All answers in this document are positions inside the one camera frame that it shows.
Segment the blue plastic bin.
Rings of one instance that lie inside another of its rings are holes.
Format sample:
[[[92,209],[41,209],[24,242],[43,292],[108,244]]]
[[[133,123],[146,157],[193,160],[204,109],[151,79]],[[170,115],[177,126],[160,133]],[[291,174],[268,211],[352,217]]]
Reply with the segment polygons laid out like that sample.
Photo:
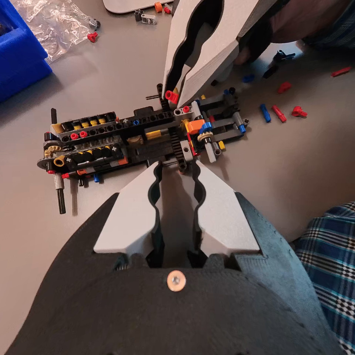
[[[8,0],[0,1],[0,20],[7,31],[0,37],[0,102],[47,77],[48,56]]]

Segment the clear plastic bag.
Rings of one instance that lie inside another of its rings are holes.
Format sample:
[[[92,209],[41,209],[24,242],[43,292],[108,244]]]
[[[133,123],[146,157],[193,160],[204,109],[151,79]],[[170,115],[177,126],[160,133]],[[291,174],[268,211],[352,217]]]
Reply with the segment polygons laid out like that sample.
[[[89,20],[72,0],[11,0],[48,56],[48,64],[87,40]]]

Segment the white board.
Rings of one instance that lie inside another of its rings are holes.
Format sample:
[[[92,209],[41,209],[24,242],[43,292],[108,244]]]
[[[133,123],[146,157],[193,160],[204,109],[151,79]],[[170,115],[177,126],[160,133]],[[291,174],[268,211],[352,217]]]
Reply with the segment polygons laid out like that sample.
[[[103,0],[104,7],[114,14],[126,14],[135,10],[154,7],[156,2],[172,3],[173,0]]]

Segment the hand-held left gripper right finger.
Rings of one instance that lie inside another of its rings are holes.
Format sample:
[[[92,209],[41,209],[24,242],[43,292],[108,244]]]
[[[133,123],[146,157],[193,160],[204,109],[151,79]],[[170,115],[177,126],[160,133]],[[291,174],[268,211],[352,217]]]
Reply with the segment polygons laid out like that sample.
[[[193,268],[201,268],[211,255],[259,254],[260,246],[242,210],[236,192],[200,161],[192,164],[194,198],[193,244],[188,251]]]

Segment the long red lego pin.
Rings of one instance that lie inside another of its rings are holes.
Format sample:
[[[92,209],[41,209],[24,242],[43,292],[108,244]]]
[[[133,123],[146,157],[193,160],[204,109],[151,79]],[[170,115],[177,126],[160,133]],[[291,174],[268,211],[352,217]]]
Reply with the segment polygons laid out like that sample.
[[[284,113],[279,109],[279,107],[277,105],[272,105],[272,110],[273,112],[277,115],[277,117],[279,118],[279,120],[284,123],[287,121],[286,116],[284,115]]]

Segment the person's right forearm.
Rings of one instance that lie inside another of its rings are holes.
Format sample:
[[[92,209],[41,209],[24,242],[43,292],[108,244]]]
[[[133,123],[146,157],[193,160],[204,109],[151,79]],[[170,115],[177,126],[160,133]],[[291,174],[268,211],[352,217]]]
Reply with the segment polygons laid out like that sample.
[[[319,50],[355,48],[354,0],[291,0],[270,24],[271,43],[301,40]]]

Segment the person's right hand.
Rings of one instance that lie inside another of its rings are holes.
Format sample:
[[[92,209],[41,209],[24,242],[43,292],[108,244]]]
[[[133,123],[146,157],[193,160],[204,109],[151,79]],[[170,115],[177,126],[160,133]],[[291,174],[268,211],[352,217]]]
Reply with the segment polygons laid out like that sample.
[[[267,49],[273,38],[272,17],[259,20],[240,40],[239,53],[234,65],[254,62]]]

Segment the plaid clothing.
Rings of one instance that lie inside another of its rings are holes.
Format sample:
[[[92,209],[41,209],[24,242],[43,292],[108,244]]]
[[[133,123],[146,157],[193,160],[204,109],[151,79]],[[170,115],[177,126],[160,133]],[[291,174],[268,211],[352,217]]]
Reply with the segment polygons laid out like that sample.
[[[355,354],[355,202],[313,218],[294,246],[340,347]]]

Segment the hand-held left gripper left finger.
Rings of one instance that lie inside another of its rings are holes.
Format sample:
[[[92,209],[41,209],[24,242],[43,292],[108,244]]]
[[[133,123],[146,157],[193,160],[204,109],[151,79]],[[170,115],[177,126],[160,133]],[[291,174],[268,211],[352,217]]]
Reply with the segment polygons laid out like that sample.
[[[162,267],[165,244],[156,207],[162,168],[160,161],[154,162],[121,189],[94,245],[95,253],[128,257],[137,253],[151,268]]]

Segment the lego car chassis assembly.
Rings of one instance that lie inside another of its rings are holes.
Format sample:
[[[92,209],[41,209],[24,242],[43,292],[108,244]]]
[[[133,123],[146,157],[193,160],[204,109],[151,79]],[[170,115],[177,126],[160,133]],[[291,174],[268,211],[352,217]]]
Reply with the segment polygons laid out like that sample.
[[[161,109],[152,106],[134,110],[132,117],[120,119],[115,112],[58,122],[57,110],[51,109],[51,127],[44,133],[43,157],[37,166],[54,177],[59,213],[65,214],[64,180],[86,180],[130,166],[160,161],[176,164],[184,174],[192,162],[206,152],[211,163],[224,151],[224,141],[246,134],[249,120],[240,115],[235,89],[220,95],[204,95],[177,108],[162,98]]]

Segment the black and blue lego piece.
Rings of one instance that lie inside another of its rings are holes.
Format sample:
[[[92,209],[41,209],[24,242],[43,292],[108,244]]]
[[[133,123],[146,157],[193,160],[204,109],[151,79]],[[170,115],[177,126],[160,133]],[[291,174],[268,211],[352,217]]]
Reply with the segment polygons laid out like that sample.
[[[295,57],[296,53],[286,54],[282,50],[278,50],[277,53],[273,57],[273,61],[275,63],[284,63],[286,61],[292,60]]]

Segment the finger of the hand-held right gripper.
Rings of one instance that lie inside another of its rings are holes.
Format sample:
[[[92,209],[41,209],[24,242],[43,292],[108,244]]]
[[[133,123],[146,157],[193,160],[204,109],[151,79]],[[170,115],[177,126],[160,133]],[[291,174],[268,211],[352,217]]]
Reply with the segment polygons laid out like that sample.
[[[233,62],[239,53],[240,39],[275,3],[276,1],[211,1],[211,21],[214,23],[214,29],[207,44],[203,45],[203,51],[207,54],[205,59],[211,59],[204,70],[211,76],[203,87]],[[203,87],[196,95],[202,93]],[[179,100],[177,107],[192,100]]]
[[[211,59],[203,45],[211,36],[211,1],[174,1],[166,54],[162,98],[172,100],[172,92],[182,78],[179,100],[192,100],[211,74],[204,67]]]

